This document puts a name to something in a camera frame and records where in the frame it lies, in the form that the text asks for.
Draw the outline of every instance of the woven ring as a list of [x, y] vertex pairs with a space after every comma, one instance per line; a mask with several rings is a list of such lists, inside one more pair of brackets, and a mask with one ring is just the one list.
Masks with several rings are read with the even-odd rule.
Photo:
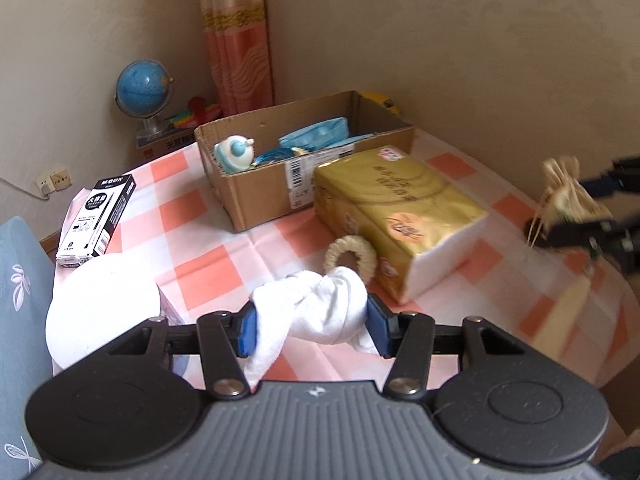
[[358, 275], [365, 285], [371, 281], [378, 266], [378, 254], [362, 236], [347, 235], [338, 238], [326, 250], [324, 272], [335, 269], [338, 259], [344, 253], [354, 253], [358, 259]]

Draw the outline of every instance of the yellow object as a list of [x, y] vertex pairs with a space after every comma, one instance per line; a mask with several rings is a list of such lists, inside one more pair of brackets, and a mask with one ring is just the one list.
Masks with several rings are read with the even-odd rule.
[[309, 152], [304, 148], [292, 148], [291, 151], [296, 154], [296, 156], [308, 155]]
[[376, 250], [363, 237], [356, 235], [346, 235], [338, 238], [326, 250], [324, 255], [324, 272], [329, 273], [338, 266], [338, 260], [344, 253], [353, 253], [357, 259], [358, 269], [356, 270], [360, 279], [365, 285], [373, 279], [378, 266], [378, 255]]
[[391, 146], [314, 171], [318, 216], [337, 237], [360, 235], [378, 254], [376, 279], [397, 301], [449, 274], [487, 211], [439, 174]]
[[391, 113], [400, 115], [400, 108], [396, 106], [391, 97], [381, 94], [380, 92], [359, 92], [359, 94], [362, 97], [370, 99], [371, 101], [378, 103], [380, 106], [385, 107]]

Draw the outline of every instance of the power cord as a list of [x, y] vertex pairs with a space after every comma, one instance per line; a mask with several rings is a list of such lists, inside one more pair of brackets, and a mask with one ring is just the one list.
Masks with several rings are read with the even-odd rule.
[[0, 182], [4, 182], [5, 184], [7, 184], [7, 186], [13, 187], [16, 191], [20, 191], [21, 193], [24, 193], [26, 195], [33, 196], [34, 198], [37, 198], [38, 200], [49, 200], [48, 196], [41, 196], [41, 195], [35, 194], [34, 192], [31, 192], [31, 191], [29, 191], [27, 189], [21, 188], [20, 186], [18, 186], [17, 184], [14, 184], [10, 180], [5, 179], [5, 177], [3, 177], [3, 176], [0, 176]]

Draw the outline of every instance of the leaf pattern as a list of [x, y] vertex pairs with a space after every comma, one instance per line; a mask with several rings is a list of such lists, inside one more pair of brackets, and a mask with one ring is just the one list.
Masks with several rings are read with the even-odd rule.
[[31, 280], [24, 273], [22, 266], [14, 265], [12, 269], [15, 272], [11, 275], [11, 281], [16, 284], [14, 289], [14, 309], [18, 312], [24, 303], [24, 293], [31, 295]]
[[29, 465], [29, 473], [30, 473], [32, 468], [37, 468], [42, 463], [42, 460], [39, 460], [33, 456], [29, 456], [27, 445], [24, 439], [22, 438], [22, 436], [20, 436], [20, 440], [22, 441], [22, 446], [24, 447], [24, 450], [20, 449], [17, 446], [14, 446], [13, 444], [4, 444], [4, 452], [7, 453], [7, 455], [9, 455], [11, 458], [17, 458], [18, 460], [26, 460], [27, 464]]

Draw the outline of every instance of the blue and white toy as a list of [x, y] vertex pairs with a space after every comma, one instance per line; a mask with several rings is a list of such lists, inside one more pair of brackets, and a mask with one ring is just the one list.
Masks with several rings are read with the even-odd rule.
[[225, 173], [246, 171], [254, 160], [254, 140], [232, 135], [213, 147], [216, 160]]

